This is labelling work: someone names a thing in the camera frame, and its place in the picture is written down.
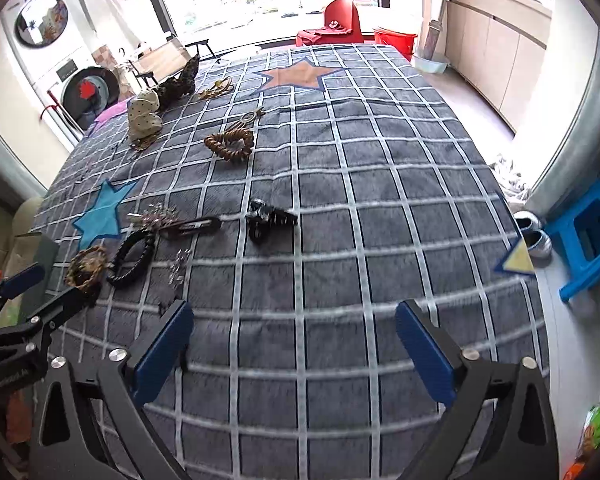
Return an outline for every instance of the wooden cabinet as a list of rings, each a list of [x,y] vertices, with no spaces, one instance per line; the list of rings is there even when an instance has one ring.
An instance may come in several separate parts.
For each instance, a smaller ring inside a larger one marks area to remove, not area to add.
[[[514,130],[522,124],[526,106],[538,82],[544,61],[544,48],[525,36],[520,36],[518,53],[513,63],[509,85],[504,95],[500,113],[507,118]]]
[[[516,131],[542,68],[551,11],[533,0],[450,0],[447,13],[451,66]]]
[[[460,65],[460,53],[462,52],[462,37],[464,36],[464,19],[467,9],[449,2],[447,4],[447,31],[446,31],[446,56],[451,65]]]
[[[487,45],[482,56],[482,71],[477,83],[482,94],[497,109],[501,109],[509,85],[519,40],[520,34],[512,28],[496,20],[489,21]]]
[[[484,49],[489,33],[489,18],[467,9],[462,35],[462,50],[458,71],[476,86],[483,70]]]

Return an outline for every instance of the washing machine door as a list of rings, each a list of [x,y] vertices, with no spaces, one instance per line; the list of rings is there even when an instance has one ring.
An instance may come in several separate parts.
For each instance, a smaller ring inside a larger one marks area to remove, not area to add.
[[[83,130],[118,102],[120,86],[111,70],[90,66],[76,72],[62,90],[62,106]]]

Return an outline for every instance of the gray plaid bedsheet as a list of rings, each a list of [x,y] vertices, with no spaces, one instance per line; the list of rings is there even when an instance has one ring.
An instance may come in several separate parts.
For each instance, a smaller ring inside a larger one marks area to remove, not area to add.
[[[307,58],[347,70],[326,91],[257,93],[254,72]],[[183,297],[195,312],[189,372],[174,371],[144,407],[194,479],[395,478],[440,417],[400,345],[396,304],[415,298],[461,346],[549,373],[534,278],[493,270],[516,238],[498,186],[450,108],[392,47],[326,45],[268,52],[201,70],[198,88],[230,75],[237,91],[184,98],[157,142],[129,150],[126,117],[84,139],[49,189],[35,227],[60,244],[48,288],[63,290],[77,251],[71,222],[103,179],[137,180],[119,206],[220,215],[211,237],[161,239],[144,280],[104,286],[94,309],[54,335],[50,356],[94,363],[158,317],[170,259],[190,248]],[[263,105],[247,164],[202,144]],[[250,197],[298,213],[261,247],[246,233]],[[119,241],[105,240],[112,254]],[[466,470],[492,413],[485,404],[458,465]],[[134,467],[107,410],[98,420],[123,472]]]

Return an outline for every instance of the cabinet door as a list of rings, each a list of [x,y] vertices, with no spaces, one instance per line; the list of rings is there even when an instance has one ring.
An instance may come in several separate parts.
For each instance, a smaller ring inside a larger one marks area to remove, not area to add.
[[[500,113],[509,121],[514,130],[518,130],[525,116],[526,106],[534,92],[542,62],[544,48],[525,36],[520,36],[516,60],[504,94]]]
[[[447,32],[446,32],[446,56],[451,66],[458,68],[460,55],[462,53],[462,37],[464,36],[464,18],[467,9],[453,2],[447,3]]]
[[[458,71],[474,86],[478,86],[484,67],[484,49],[489,32],[489,17],[465,9],[464,34]]]
[[[478,79],[480,92],[494,108],[500,108],[516,59],[520,35],[496,20],[489,20],[487,47]]]

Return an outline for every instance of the sneaker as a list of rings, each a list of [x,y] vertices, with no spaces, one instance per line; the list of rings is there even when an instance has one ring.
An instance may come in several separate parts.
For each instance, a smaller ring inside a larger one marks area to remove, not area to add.
[[[518,211],[514,213],[513,218],[516,219],[516,223],[522,233],[529,230],[538,231],[542,227],[540,219],[529,211]]]
[[[525,239],[526,248],[532,258],[544,259],[551,256],[551,238],[541,230],[524,230],[522,236]]]

